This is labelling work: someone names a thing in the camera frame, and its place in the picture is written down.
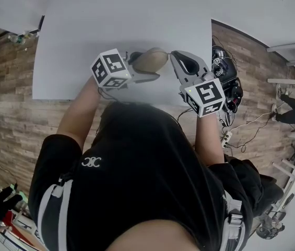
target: white cable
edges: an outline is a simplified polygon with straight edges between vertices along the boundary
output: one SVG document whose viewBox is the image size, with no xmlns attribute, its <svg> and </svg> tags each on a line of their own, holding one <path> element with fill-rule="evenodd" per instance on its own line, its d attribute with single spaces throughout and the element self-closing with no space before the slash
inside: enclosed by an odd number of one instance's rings
<svg viewBox="0 0 295 251">
<path fill-rule="evenodd" d="M 257 117 L 255 120 L 250 121 L 249 123 L 241 124 L 241 125 L 239 125 L 239 126 L 237 126 L 237 127 L 235 127 L 235 128 L 232 128 L 232 129 L 230 130 L 230 132 L 231 132 L 232 130 L 237 129 L 237 128 L 239 128 L 239 127 L 242 127 L 242 126 L 244 126 L 244 125 L 246 126 L 246 125 L 248 125 L 248 124 L 250 124 L 250 123 L 256 122 L 256 121 L 257 121 L 258 119 L 260 119 L 263 115 L 268 115 L 268 114 L 270 114 L 270 113 L 272 113 L 272 112 L 271 112 L 271 111 L 270 111 L 270 112 L 266 112 L 266 113 L 260 115 L 259 117 Z"/>
</svg>

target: white logo on shirt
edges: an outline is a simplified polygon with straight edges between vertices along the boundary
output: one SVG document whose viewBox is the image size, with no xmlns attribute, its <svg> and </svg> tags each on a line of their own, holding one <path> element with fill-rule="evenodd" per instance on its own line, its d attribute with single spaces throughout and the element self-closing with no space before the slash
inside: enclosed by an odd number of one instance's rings
<svg viewBox="0 0 295 251">
<path fill-rule="evenodd" d="M 86 157 L 85 160 L 88 161 L 87 164 L 84 164 L 83 162 L 81 163 L 83 166 L 88 166 L 88 167 L 99 167 L 100 165 L 96 165 L 95 162 L 97 160 L 102 160 L 101 157 Z"/>
</svg>

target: power strip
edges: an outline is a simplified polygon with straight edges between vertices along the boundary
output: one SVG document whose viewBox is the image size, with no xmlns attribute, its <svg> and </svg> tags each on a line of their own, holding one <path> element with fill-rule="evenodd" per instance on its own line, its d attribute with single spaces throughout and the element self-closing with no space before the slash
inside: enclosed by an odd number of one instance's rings
<svg viewBox="0 0 295 251">
<path fill-rule="evenodd" d="M 221 147 L 223 149 L 227 146 L 227 144 L 229 143 L 231 137 L 232 137 L 232 132 L 227 131 L 225 133 L 225 135 L 223 136 L 222 141 L 221 141 Z"/>
</svg>

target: white cube with black markers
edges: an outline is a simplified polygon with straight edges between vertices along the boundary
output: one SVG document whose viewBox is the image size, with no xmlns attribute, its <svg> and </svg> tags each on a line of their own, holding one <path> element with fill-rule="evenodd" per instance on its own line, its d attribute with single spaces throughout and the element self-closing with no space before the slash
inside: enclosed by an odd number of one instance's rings
<svg viewBox="0 0 295 251">
<path fill-rule="evenodd" d="M 225 95 L 219 79 L 185 87 L 182 93 L 185 102 L 193 108 L 199 117 L 221 110 L 225 102 Z"/>
<path fill-rule="evenodd" d="M 90 69 L 99 87 L 120 88 L 131 79 L 117 49 L 100 53 Z"/>
</svg>

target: red object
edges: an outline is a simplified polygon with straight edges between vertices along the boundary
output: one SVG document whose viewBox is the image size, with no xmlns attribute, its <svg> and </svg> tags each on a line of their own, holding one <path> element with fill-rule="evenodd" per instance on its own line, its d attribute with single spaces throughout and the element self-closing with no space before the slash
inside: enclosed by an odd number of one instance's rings
<svg viewBox="0 0 295 251">
<path fill-rule="evenodd" d="M 23 241 L 25 241 L 28 245 L 33 246 L 19 231 L 15 228 L 15 226 L 12 224 L 14 214 L 11 211 L 8 211 L 5 217 L 2 219 L 3 223 L 5 223 L 7 226 L 11 226 L 13 229 L 11 230 L 12 233 L 14 233 L 17 237 L 21 238 Z"/>
</svg>

